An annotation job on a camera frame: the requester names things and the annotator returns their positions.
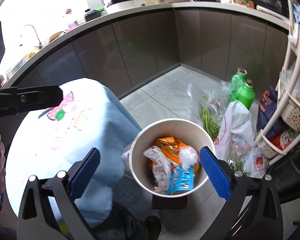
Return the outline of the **orange snack wrapper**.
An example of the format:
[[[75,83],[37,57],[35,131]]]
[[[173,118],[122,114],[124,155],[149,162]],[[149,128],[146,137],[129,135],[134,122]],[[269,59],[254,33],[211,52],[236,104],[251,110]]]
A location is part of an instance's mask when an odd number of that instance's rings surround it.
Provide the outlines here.
[[[176,137],[163,137],[153,141],[153,146],[158,146],[165,157],[173,164],[180,165],[185,171],[194,167],[194,175],[199,170],[199,153],[190,145],[185,144]]]

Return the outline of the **green plastic lid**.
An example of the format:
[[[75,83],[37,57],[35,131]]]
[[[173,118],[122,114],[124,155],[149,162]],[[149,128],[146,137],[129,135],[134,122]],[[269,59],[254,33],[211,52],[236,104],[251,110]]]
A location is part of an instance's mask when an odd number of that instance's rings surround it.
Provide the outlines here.
[[[60,110],[56,113],[55,119],[56,119],[57,121],[60,121],[60,120],[62,120],[62,119],[64,118],[64,116],[65,116],[65,111],[64,111],[63,109],[60,109]]]

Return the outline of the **chrome kitchen faucet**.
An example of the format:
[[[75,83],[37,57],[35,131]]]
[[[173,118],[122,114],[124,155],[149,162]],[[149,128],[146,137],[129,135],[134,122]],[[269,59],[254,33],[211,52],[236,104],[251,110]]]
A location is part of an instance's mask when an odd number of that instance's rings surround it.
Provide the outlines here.
[[[40,40],[40,38],[39,38],[39,36],[38,36],[38,33],[37,33],[35,27],[34,27],[33,25],[31,25],[31,24],[26,24],[25,26],[26,26],[26,27],[31,27],[31,28],[33,29],[33,31],[34,31],[34,33],[35,33],[35,36],[36,36],[36,38],[37,38],[37,40],[38,40],[38,45],[36,46],[36,48],[42,49],[42,48],[43,48],[43,44],[42,44],[42,42],[41,42],[41,40]]]

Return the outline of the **white round trash bin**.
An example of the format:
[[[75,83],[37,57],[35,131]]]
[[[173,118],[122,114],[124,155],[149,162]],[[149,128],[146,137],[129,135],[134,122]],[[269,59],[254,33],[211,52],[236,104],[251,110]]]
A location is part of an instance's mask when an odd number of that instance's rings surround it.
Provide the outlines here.
[[[159,193],[149,175],[149,159],[143,152],[154,145],[155,140],[164,137],[174,137],[186,145],[193,147],[197,152],[206,146],[215,153],[213,140],[199,125],[185,119],[164,119],[154,122],[144,128],[134,139],[130,154],[129,168],[135,181],[146,191],[163,198],[178,198],[196,192],[208,181],[208,176],[202,166],[194,176],[193,189],[179,190],[176,193]]]

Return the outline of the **grey kitchen cabinets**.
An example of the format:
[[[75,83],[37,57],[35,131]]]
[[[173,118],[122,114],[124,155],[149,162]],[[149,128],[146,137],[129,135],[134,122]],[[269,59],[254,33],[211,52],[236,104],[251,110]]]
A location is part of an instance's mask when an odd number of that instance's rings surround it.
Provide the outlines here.
[[[288,43],[285,20],[217,3],[138,7],[97,18],[47,44],[5,87],[87,77],[124,96],[178,66],[229,80],[248,72],[256,97],[276,85]]]

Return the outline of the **blue cartoon tablecloth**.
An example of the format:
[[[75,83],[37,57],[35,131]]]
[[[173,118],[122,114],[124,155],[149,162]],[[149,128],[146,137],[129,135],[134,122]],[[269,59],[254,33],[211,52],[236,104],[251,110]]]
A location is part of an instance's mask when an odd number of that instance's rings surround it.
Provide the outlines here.
[[[121,155],[140,126],[116,95],[98,81],[77,79],[61,85],[61,89],[61,120],[56,119],[56,111],[32,111],[14,135],[6,164],[8,200],[18,213],[29,176],[54,177],[97,148],[100,164],[82,197],[75,200],[83,218],[93,227],[111,213],[113,187],[125,172]]]

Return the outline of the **white plastic bag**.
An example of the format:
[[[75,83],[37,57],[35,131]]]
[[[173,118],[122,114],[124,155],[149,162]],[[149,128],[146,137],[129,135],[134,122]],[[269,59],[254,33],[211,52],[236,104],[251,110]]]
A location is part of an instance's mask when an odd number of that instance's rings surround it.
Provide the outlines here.
[[[254,144],[251,113],[240,101],[229,103],[215,139],[215,156],[226,161],[232,145],[245,153],[251,150]]]

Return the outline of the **small blue wrapper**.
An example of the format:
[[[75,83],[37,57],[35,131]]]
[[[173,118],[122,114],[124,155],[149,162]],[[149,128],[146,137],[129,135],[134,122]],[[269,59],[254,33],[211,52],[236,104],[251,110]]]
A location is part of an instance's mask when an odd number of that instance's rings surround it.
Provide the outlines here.
[[[180,165],[175,166],[171,173],[170,185],[166,193],[175,194],[192,189],[194,189],[194,166],[191,166],[186,171]]]

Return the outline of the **white plastic storage rack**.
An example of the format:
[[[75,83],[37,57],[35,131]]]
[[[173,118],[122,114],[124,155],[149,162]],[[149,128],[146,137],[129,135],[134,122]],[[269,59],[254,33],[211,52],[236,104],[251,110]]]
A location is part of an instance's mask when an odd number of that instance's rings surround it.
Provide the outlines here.
[[[277,161],[279,161],[284,156],[286,156],[300,142],[300,124],[297,127],[294,127],[291,123],[287,124],[290,126],[290,128],[292,128],[296,132],[296,136],[294,140],[283,150],[276,147],[266,137],[266,133],[270,131],[270,129],[274,126],[275,121],[277,121],[279,117],[281,117],[284,121],[286,121],[285,118],[288,116],[288,114],[292,112],[292,110],[295,107],[300,110],[300,102],[298,102],[296,98],[292,97],[293,89],[296,87],[298,78],[300,77],[300,24],[298,24],[297,27],[294,26],[297,20],[295,19],[293,14],[293,5],[294,4],[298,5],[298,2],[296,0],[287,0],[287,1],[288,1],[288,10],[289,10],[289,35],[293,36],[293,32],[295,30],[298,31],[298,34],[294,37],[296,41],[293,41],[291,38],[288,39],[286,56],[285,56],[285,60],[281,72],[283,73],[287,72],[291,53],[294,53],[296,55],[296,62],[288,86],[285,87],[282,83],[282,80],[281,79],[278,80],[276,86],[276,91],[278,95],[277,108],[273,113],[273,115],[271,116],[270,120],[267,122],[264,129],[261,129],[258,132],[256,139],[254,141],[255,145],[258,145],[261,142],[265,142],[266,145],[271,147],[276,152],[276,155],[270,158],[269,161],[270,166],[274,165]]]

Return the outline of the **dark blue shopping bag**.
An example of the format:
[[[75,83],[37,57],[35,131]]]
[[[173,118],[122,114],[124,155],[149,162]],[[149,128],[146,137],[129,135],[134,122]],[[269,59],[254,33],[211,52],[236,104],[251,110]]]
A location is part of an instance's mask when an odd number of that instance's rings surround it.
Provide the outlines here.
[[[256,130],[264,129],[270,118],[272,117],[273,113],[277,108],[277,91],[274,87],[269,86],[267,90],[264,91],[262,94],[262,98],[258,104],[258,115],[257,115],[257,122],[256,122]],[[286,131],[288,126],[282,120],[281,116],[274,122],[272,128],[266,134],[268,139],[271,139],[278,134]]]

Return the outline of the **green bottle front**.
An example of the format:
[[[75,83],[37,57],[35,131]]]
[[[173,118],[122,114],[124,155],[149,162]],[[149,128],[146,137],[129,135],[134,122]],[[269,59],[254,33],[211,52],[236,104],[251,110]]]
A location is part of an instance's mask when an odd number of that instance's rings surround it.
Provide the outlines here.
[[[250,109],[254,99],[255,92],[253,88],[253,82],[250,79],[247,79],[244,85],[239,90],[237,100],[243,103],[243,105],[245,105],[247,109]]]

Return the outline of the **green bottle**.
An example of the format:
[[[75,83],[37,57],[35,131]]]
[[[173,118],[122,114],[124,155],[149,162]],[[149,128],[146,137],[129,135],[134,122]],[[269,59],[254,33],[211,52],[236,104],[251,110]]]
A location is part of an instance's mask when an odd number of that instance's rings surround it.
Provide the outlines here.
[[[237,72],[231,78],[231,92],[229,100],[234,101],[237,99],[240,89],[247,80],[247,71],[243,68],[238,68]]]
[[[243,103],[243,105],[245,105],[247,109],[250,109],[254,99],[255,92],[253,88],[253,82],[250,79],[247,79],[244,85],[239,90],[237,100]]]

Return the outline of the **clear bag with green beans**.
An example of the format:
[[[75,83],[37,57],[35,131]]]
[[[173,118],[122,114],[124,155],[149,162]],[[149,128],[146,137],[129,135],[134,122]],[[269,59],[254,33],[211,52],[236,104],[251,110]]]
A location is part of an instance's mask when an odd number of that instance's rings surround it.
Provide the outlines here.
[[[221,127],[222,117],[229,104],[230,83],[221,81],[215,88],[207,91],[189,83],[186,91],[191,99],[189,105],[191,121],[201,126],[215,141]]]

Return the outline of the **white rice cooker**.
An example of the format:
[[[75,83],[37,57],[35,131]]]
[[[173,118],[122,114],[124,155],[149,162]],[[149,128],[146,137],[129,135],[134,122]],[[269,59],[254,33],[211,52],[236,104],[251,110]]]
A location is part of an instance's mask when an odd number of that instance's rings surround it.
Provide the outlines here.
[[[134,7],[134,0],[104,0],[104,9],[107,14],[113,14]]]

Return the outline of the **green bottle rear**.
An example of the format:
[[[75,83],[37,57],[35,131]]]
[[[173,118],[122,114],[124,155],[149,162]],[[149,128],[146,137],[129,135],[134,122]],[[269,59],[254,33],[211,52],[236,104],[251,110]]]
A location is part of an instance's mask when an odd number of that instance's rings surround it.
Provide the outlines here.
[[[234,101],[237,99],[240,89],[247,80],[247,71],[243,68],[238,68],[237,72],[231,78],[231,92],[229,100]]]

